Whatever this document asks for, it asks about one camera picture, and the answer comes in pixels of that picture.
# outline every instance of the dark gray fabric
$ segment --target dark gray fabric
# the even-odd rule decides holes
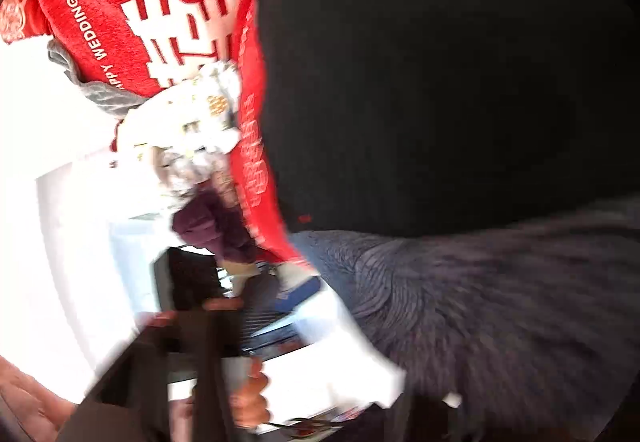
[[[419,393],[501,425],[611,412],[640,367],[640,199],[505,229],[296,248]]]
[[[112,117],[123,119],[129,109],[138,107],[146,101],[145,97],[125,89],[115,88],[99,80],[82,82],[79,78],[76,63],[58,40],[52,39],[49,41],[47,53],[51,62],[59,64],[65,69],[66,76],[72,83],[80,87],[82,94],[86,98]]]

